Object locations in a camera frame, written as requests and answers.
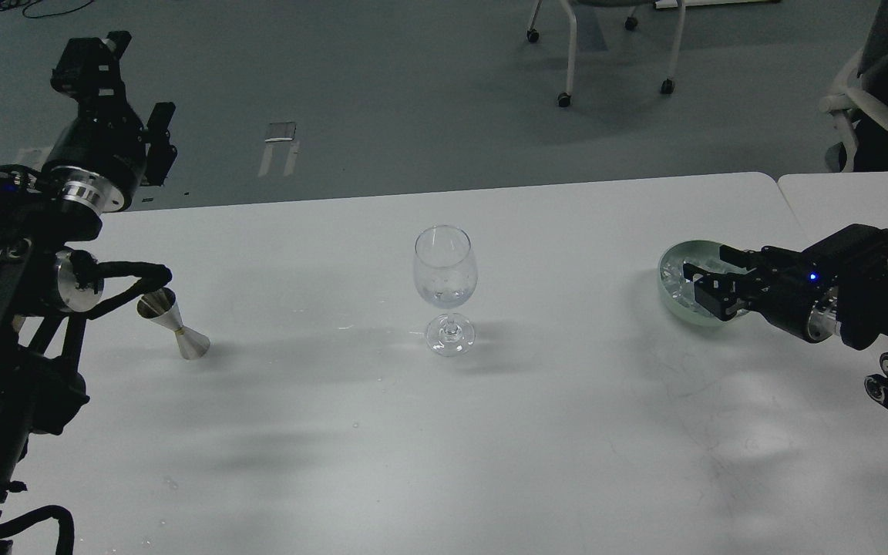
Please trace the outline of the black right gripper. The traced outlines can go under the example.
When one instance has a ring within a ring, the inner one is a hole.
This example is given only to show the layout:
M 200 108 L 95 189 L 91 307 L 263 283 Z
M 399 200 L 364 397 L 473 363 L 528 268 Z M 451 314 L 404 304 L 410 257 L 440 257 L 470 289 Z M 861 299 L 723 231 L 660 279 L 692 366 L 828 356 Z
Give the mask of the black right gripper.
M 681 264 L 681 297 L 698 318 L 730 322 L 750 311 L 779 330 L 817 344 L 836 333 L 836 280 L 813 257 L 785 248 L 722 244 L 722 264 Z M 749 300 L 747 284 L 754 281 Z

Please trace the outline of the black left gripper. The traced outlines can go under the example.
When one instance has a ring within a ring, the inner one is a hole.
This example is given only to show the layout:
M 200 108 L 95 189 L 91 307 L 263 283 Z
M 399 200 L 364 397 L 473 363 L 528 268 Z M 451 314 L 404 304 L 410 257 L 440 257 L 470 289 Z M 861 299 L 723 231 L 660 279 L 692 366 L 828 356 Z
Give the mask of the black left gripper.
M 96 214 L 127 210 L 141 184 L 161 187 L 177 158 L 175 103 L 155 104 L 143 132 L 127 101 L 120 60 L 132 40 L 123 29 L 70 39 L 52 71 L 53 90 L 77 102 L 77 116 L 47 156 L 39 189 Z

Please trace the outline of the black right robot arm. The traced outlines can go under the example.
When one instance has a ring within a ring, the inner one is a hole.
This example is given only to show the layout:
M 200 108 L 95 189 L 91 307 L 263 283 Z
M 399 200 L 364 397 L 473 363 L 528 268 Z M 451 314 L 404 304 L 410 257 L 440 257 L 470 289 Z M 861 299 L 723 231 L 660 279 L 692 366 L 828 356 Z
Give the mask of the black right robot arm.
M 718 259 L 727 271 L 684 262 L 681 277 L 693 285 L 695 304 L 719 321 L 754 312 L 807 343 L 836 336 L 857 351 L 888 337 L 887 228 L 850 224 L 803 251 L 722 244 Z M 888 351 L 879 368 L 864 388 L 888 410 Z

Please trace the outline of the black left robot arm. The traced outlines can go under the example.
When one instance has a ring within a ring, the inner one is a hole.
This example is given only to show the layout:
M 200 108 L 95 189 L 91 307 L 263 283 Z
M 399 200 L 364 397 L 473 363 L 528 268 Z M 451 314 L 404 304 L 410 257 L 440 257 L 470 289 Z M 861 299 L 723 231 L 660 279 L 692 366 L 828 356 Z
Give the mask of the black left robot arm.
M 93 241 L 103 214 L 127 210 L 138 187 L 162 186 L 177 157 L 172 103 L 147 122 L 128 103 L 120 60 L 133 37 L 71 39 L 52 88 L 77 102 L 42 168 L 0 164 L 0 506 L 25 491 L 13 473 L 29 436 L 58 436 L 89 401 L 79 372 L 87 323 L 166 287 L 162 264 L 99 262 L 72 248 Z M 0 554 L 46 520 L 59 526 L 56 553 L 74 551 L 73 516 L 48 505 L 1 521 Z

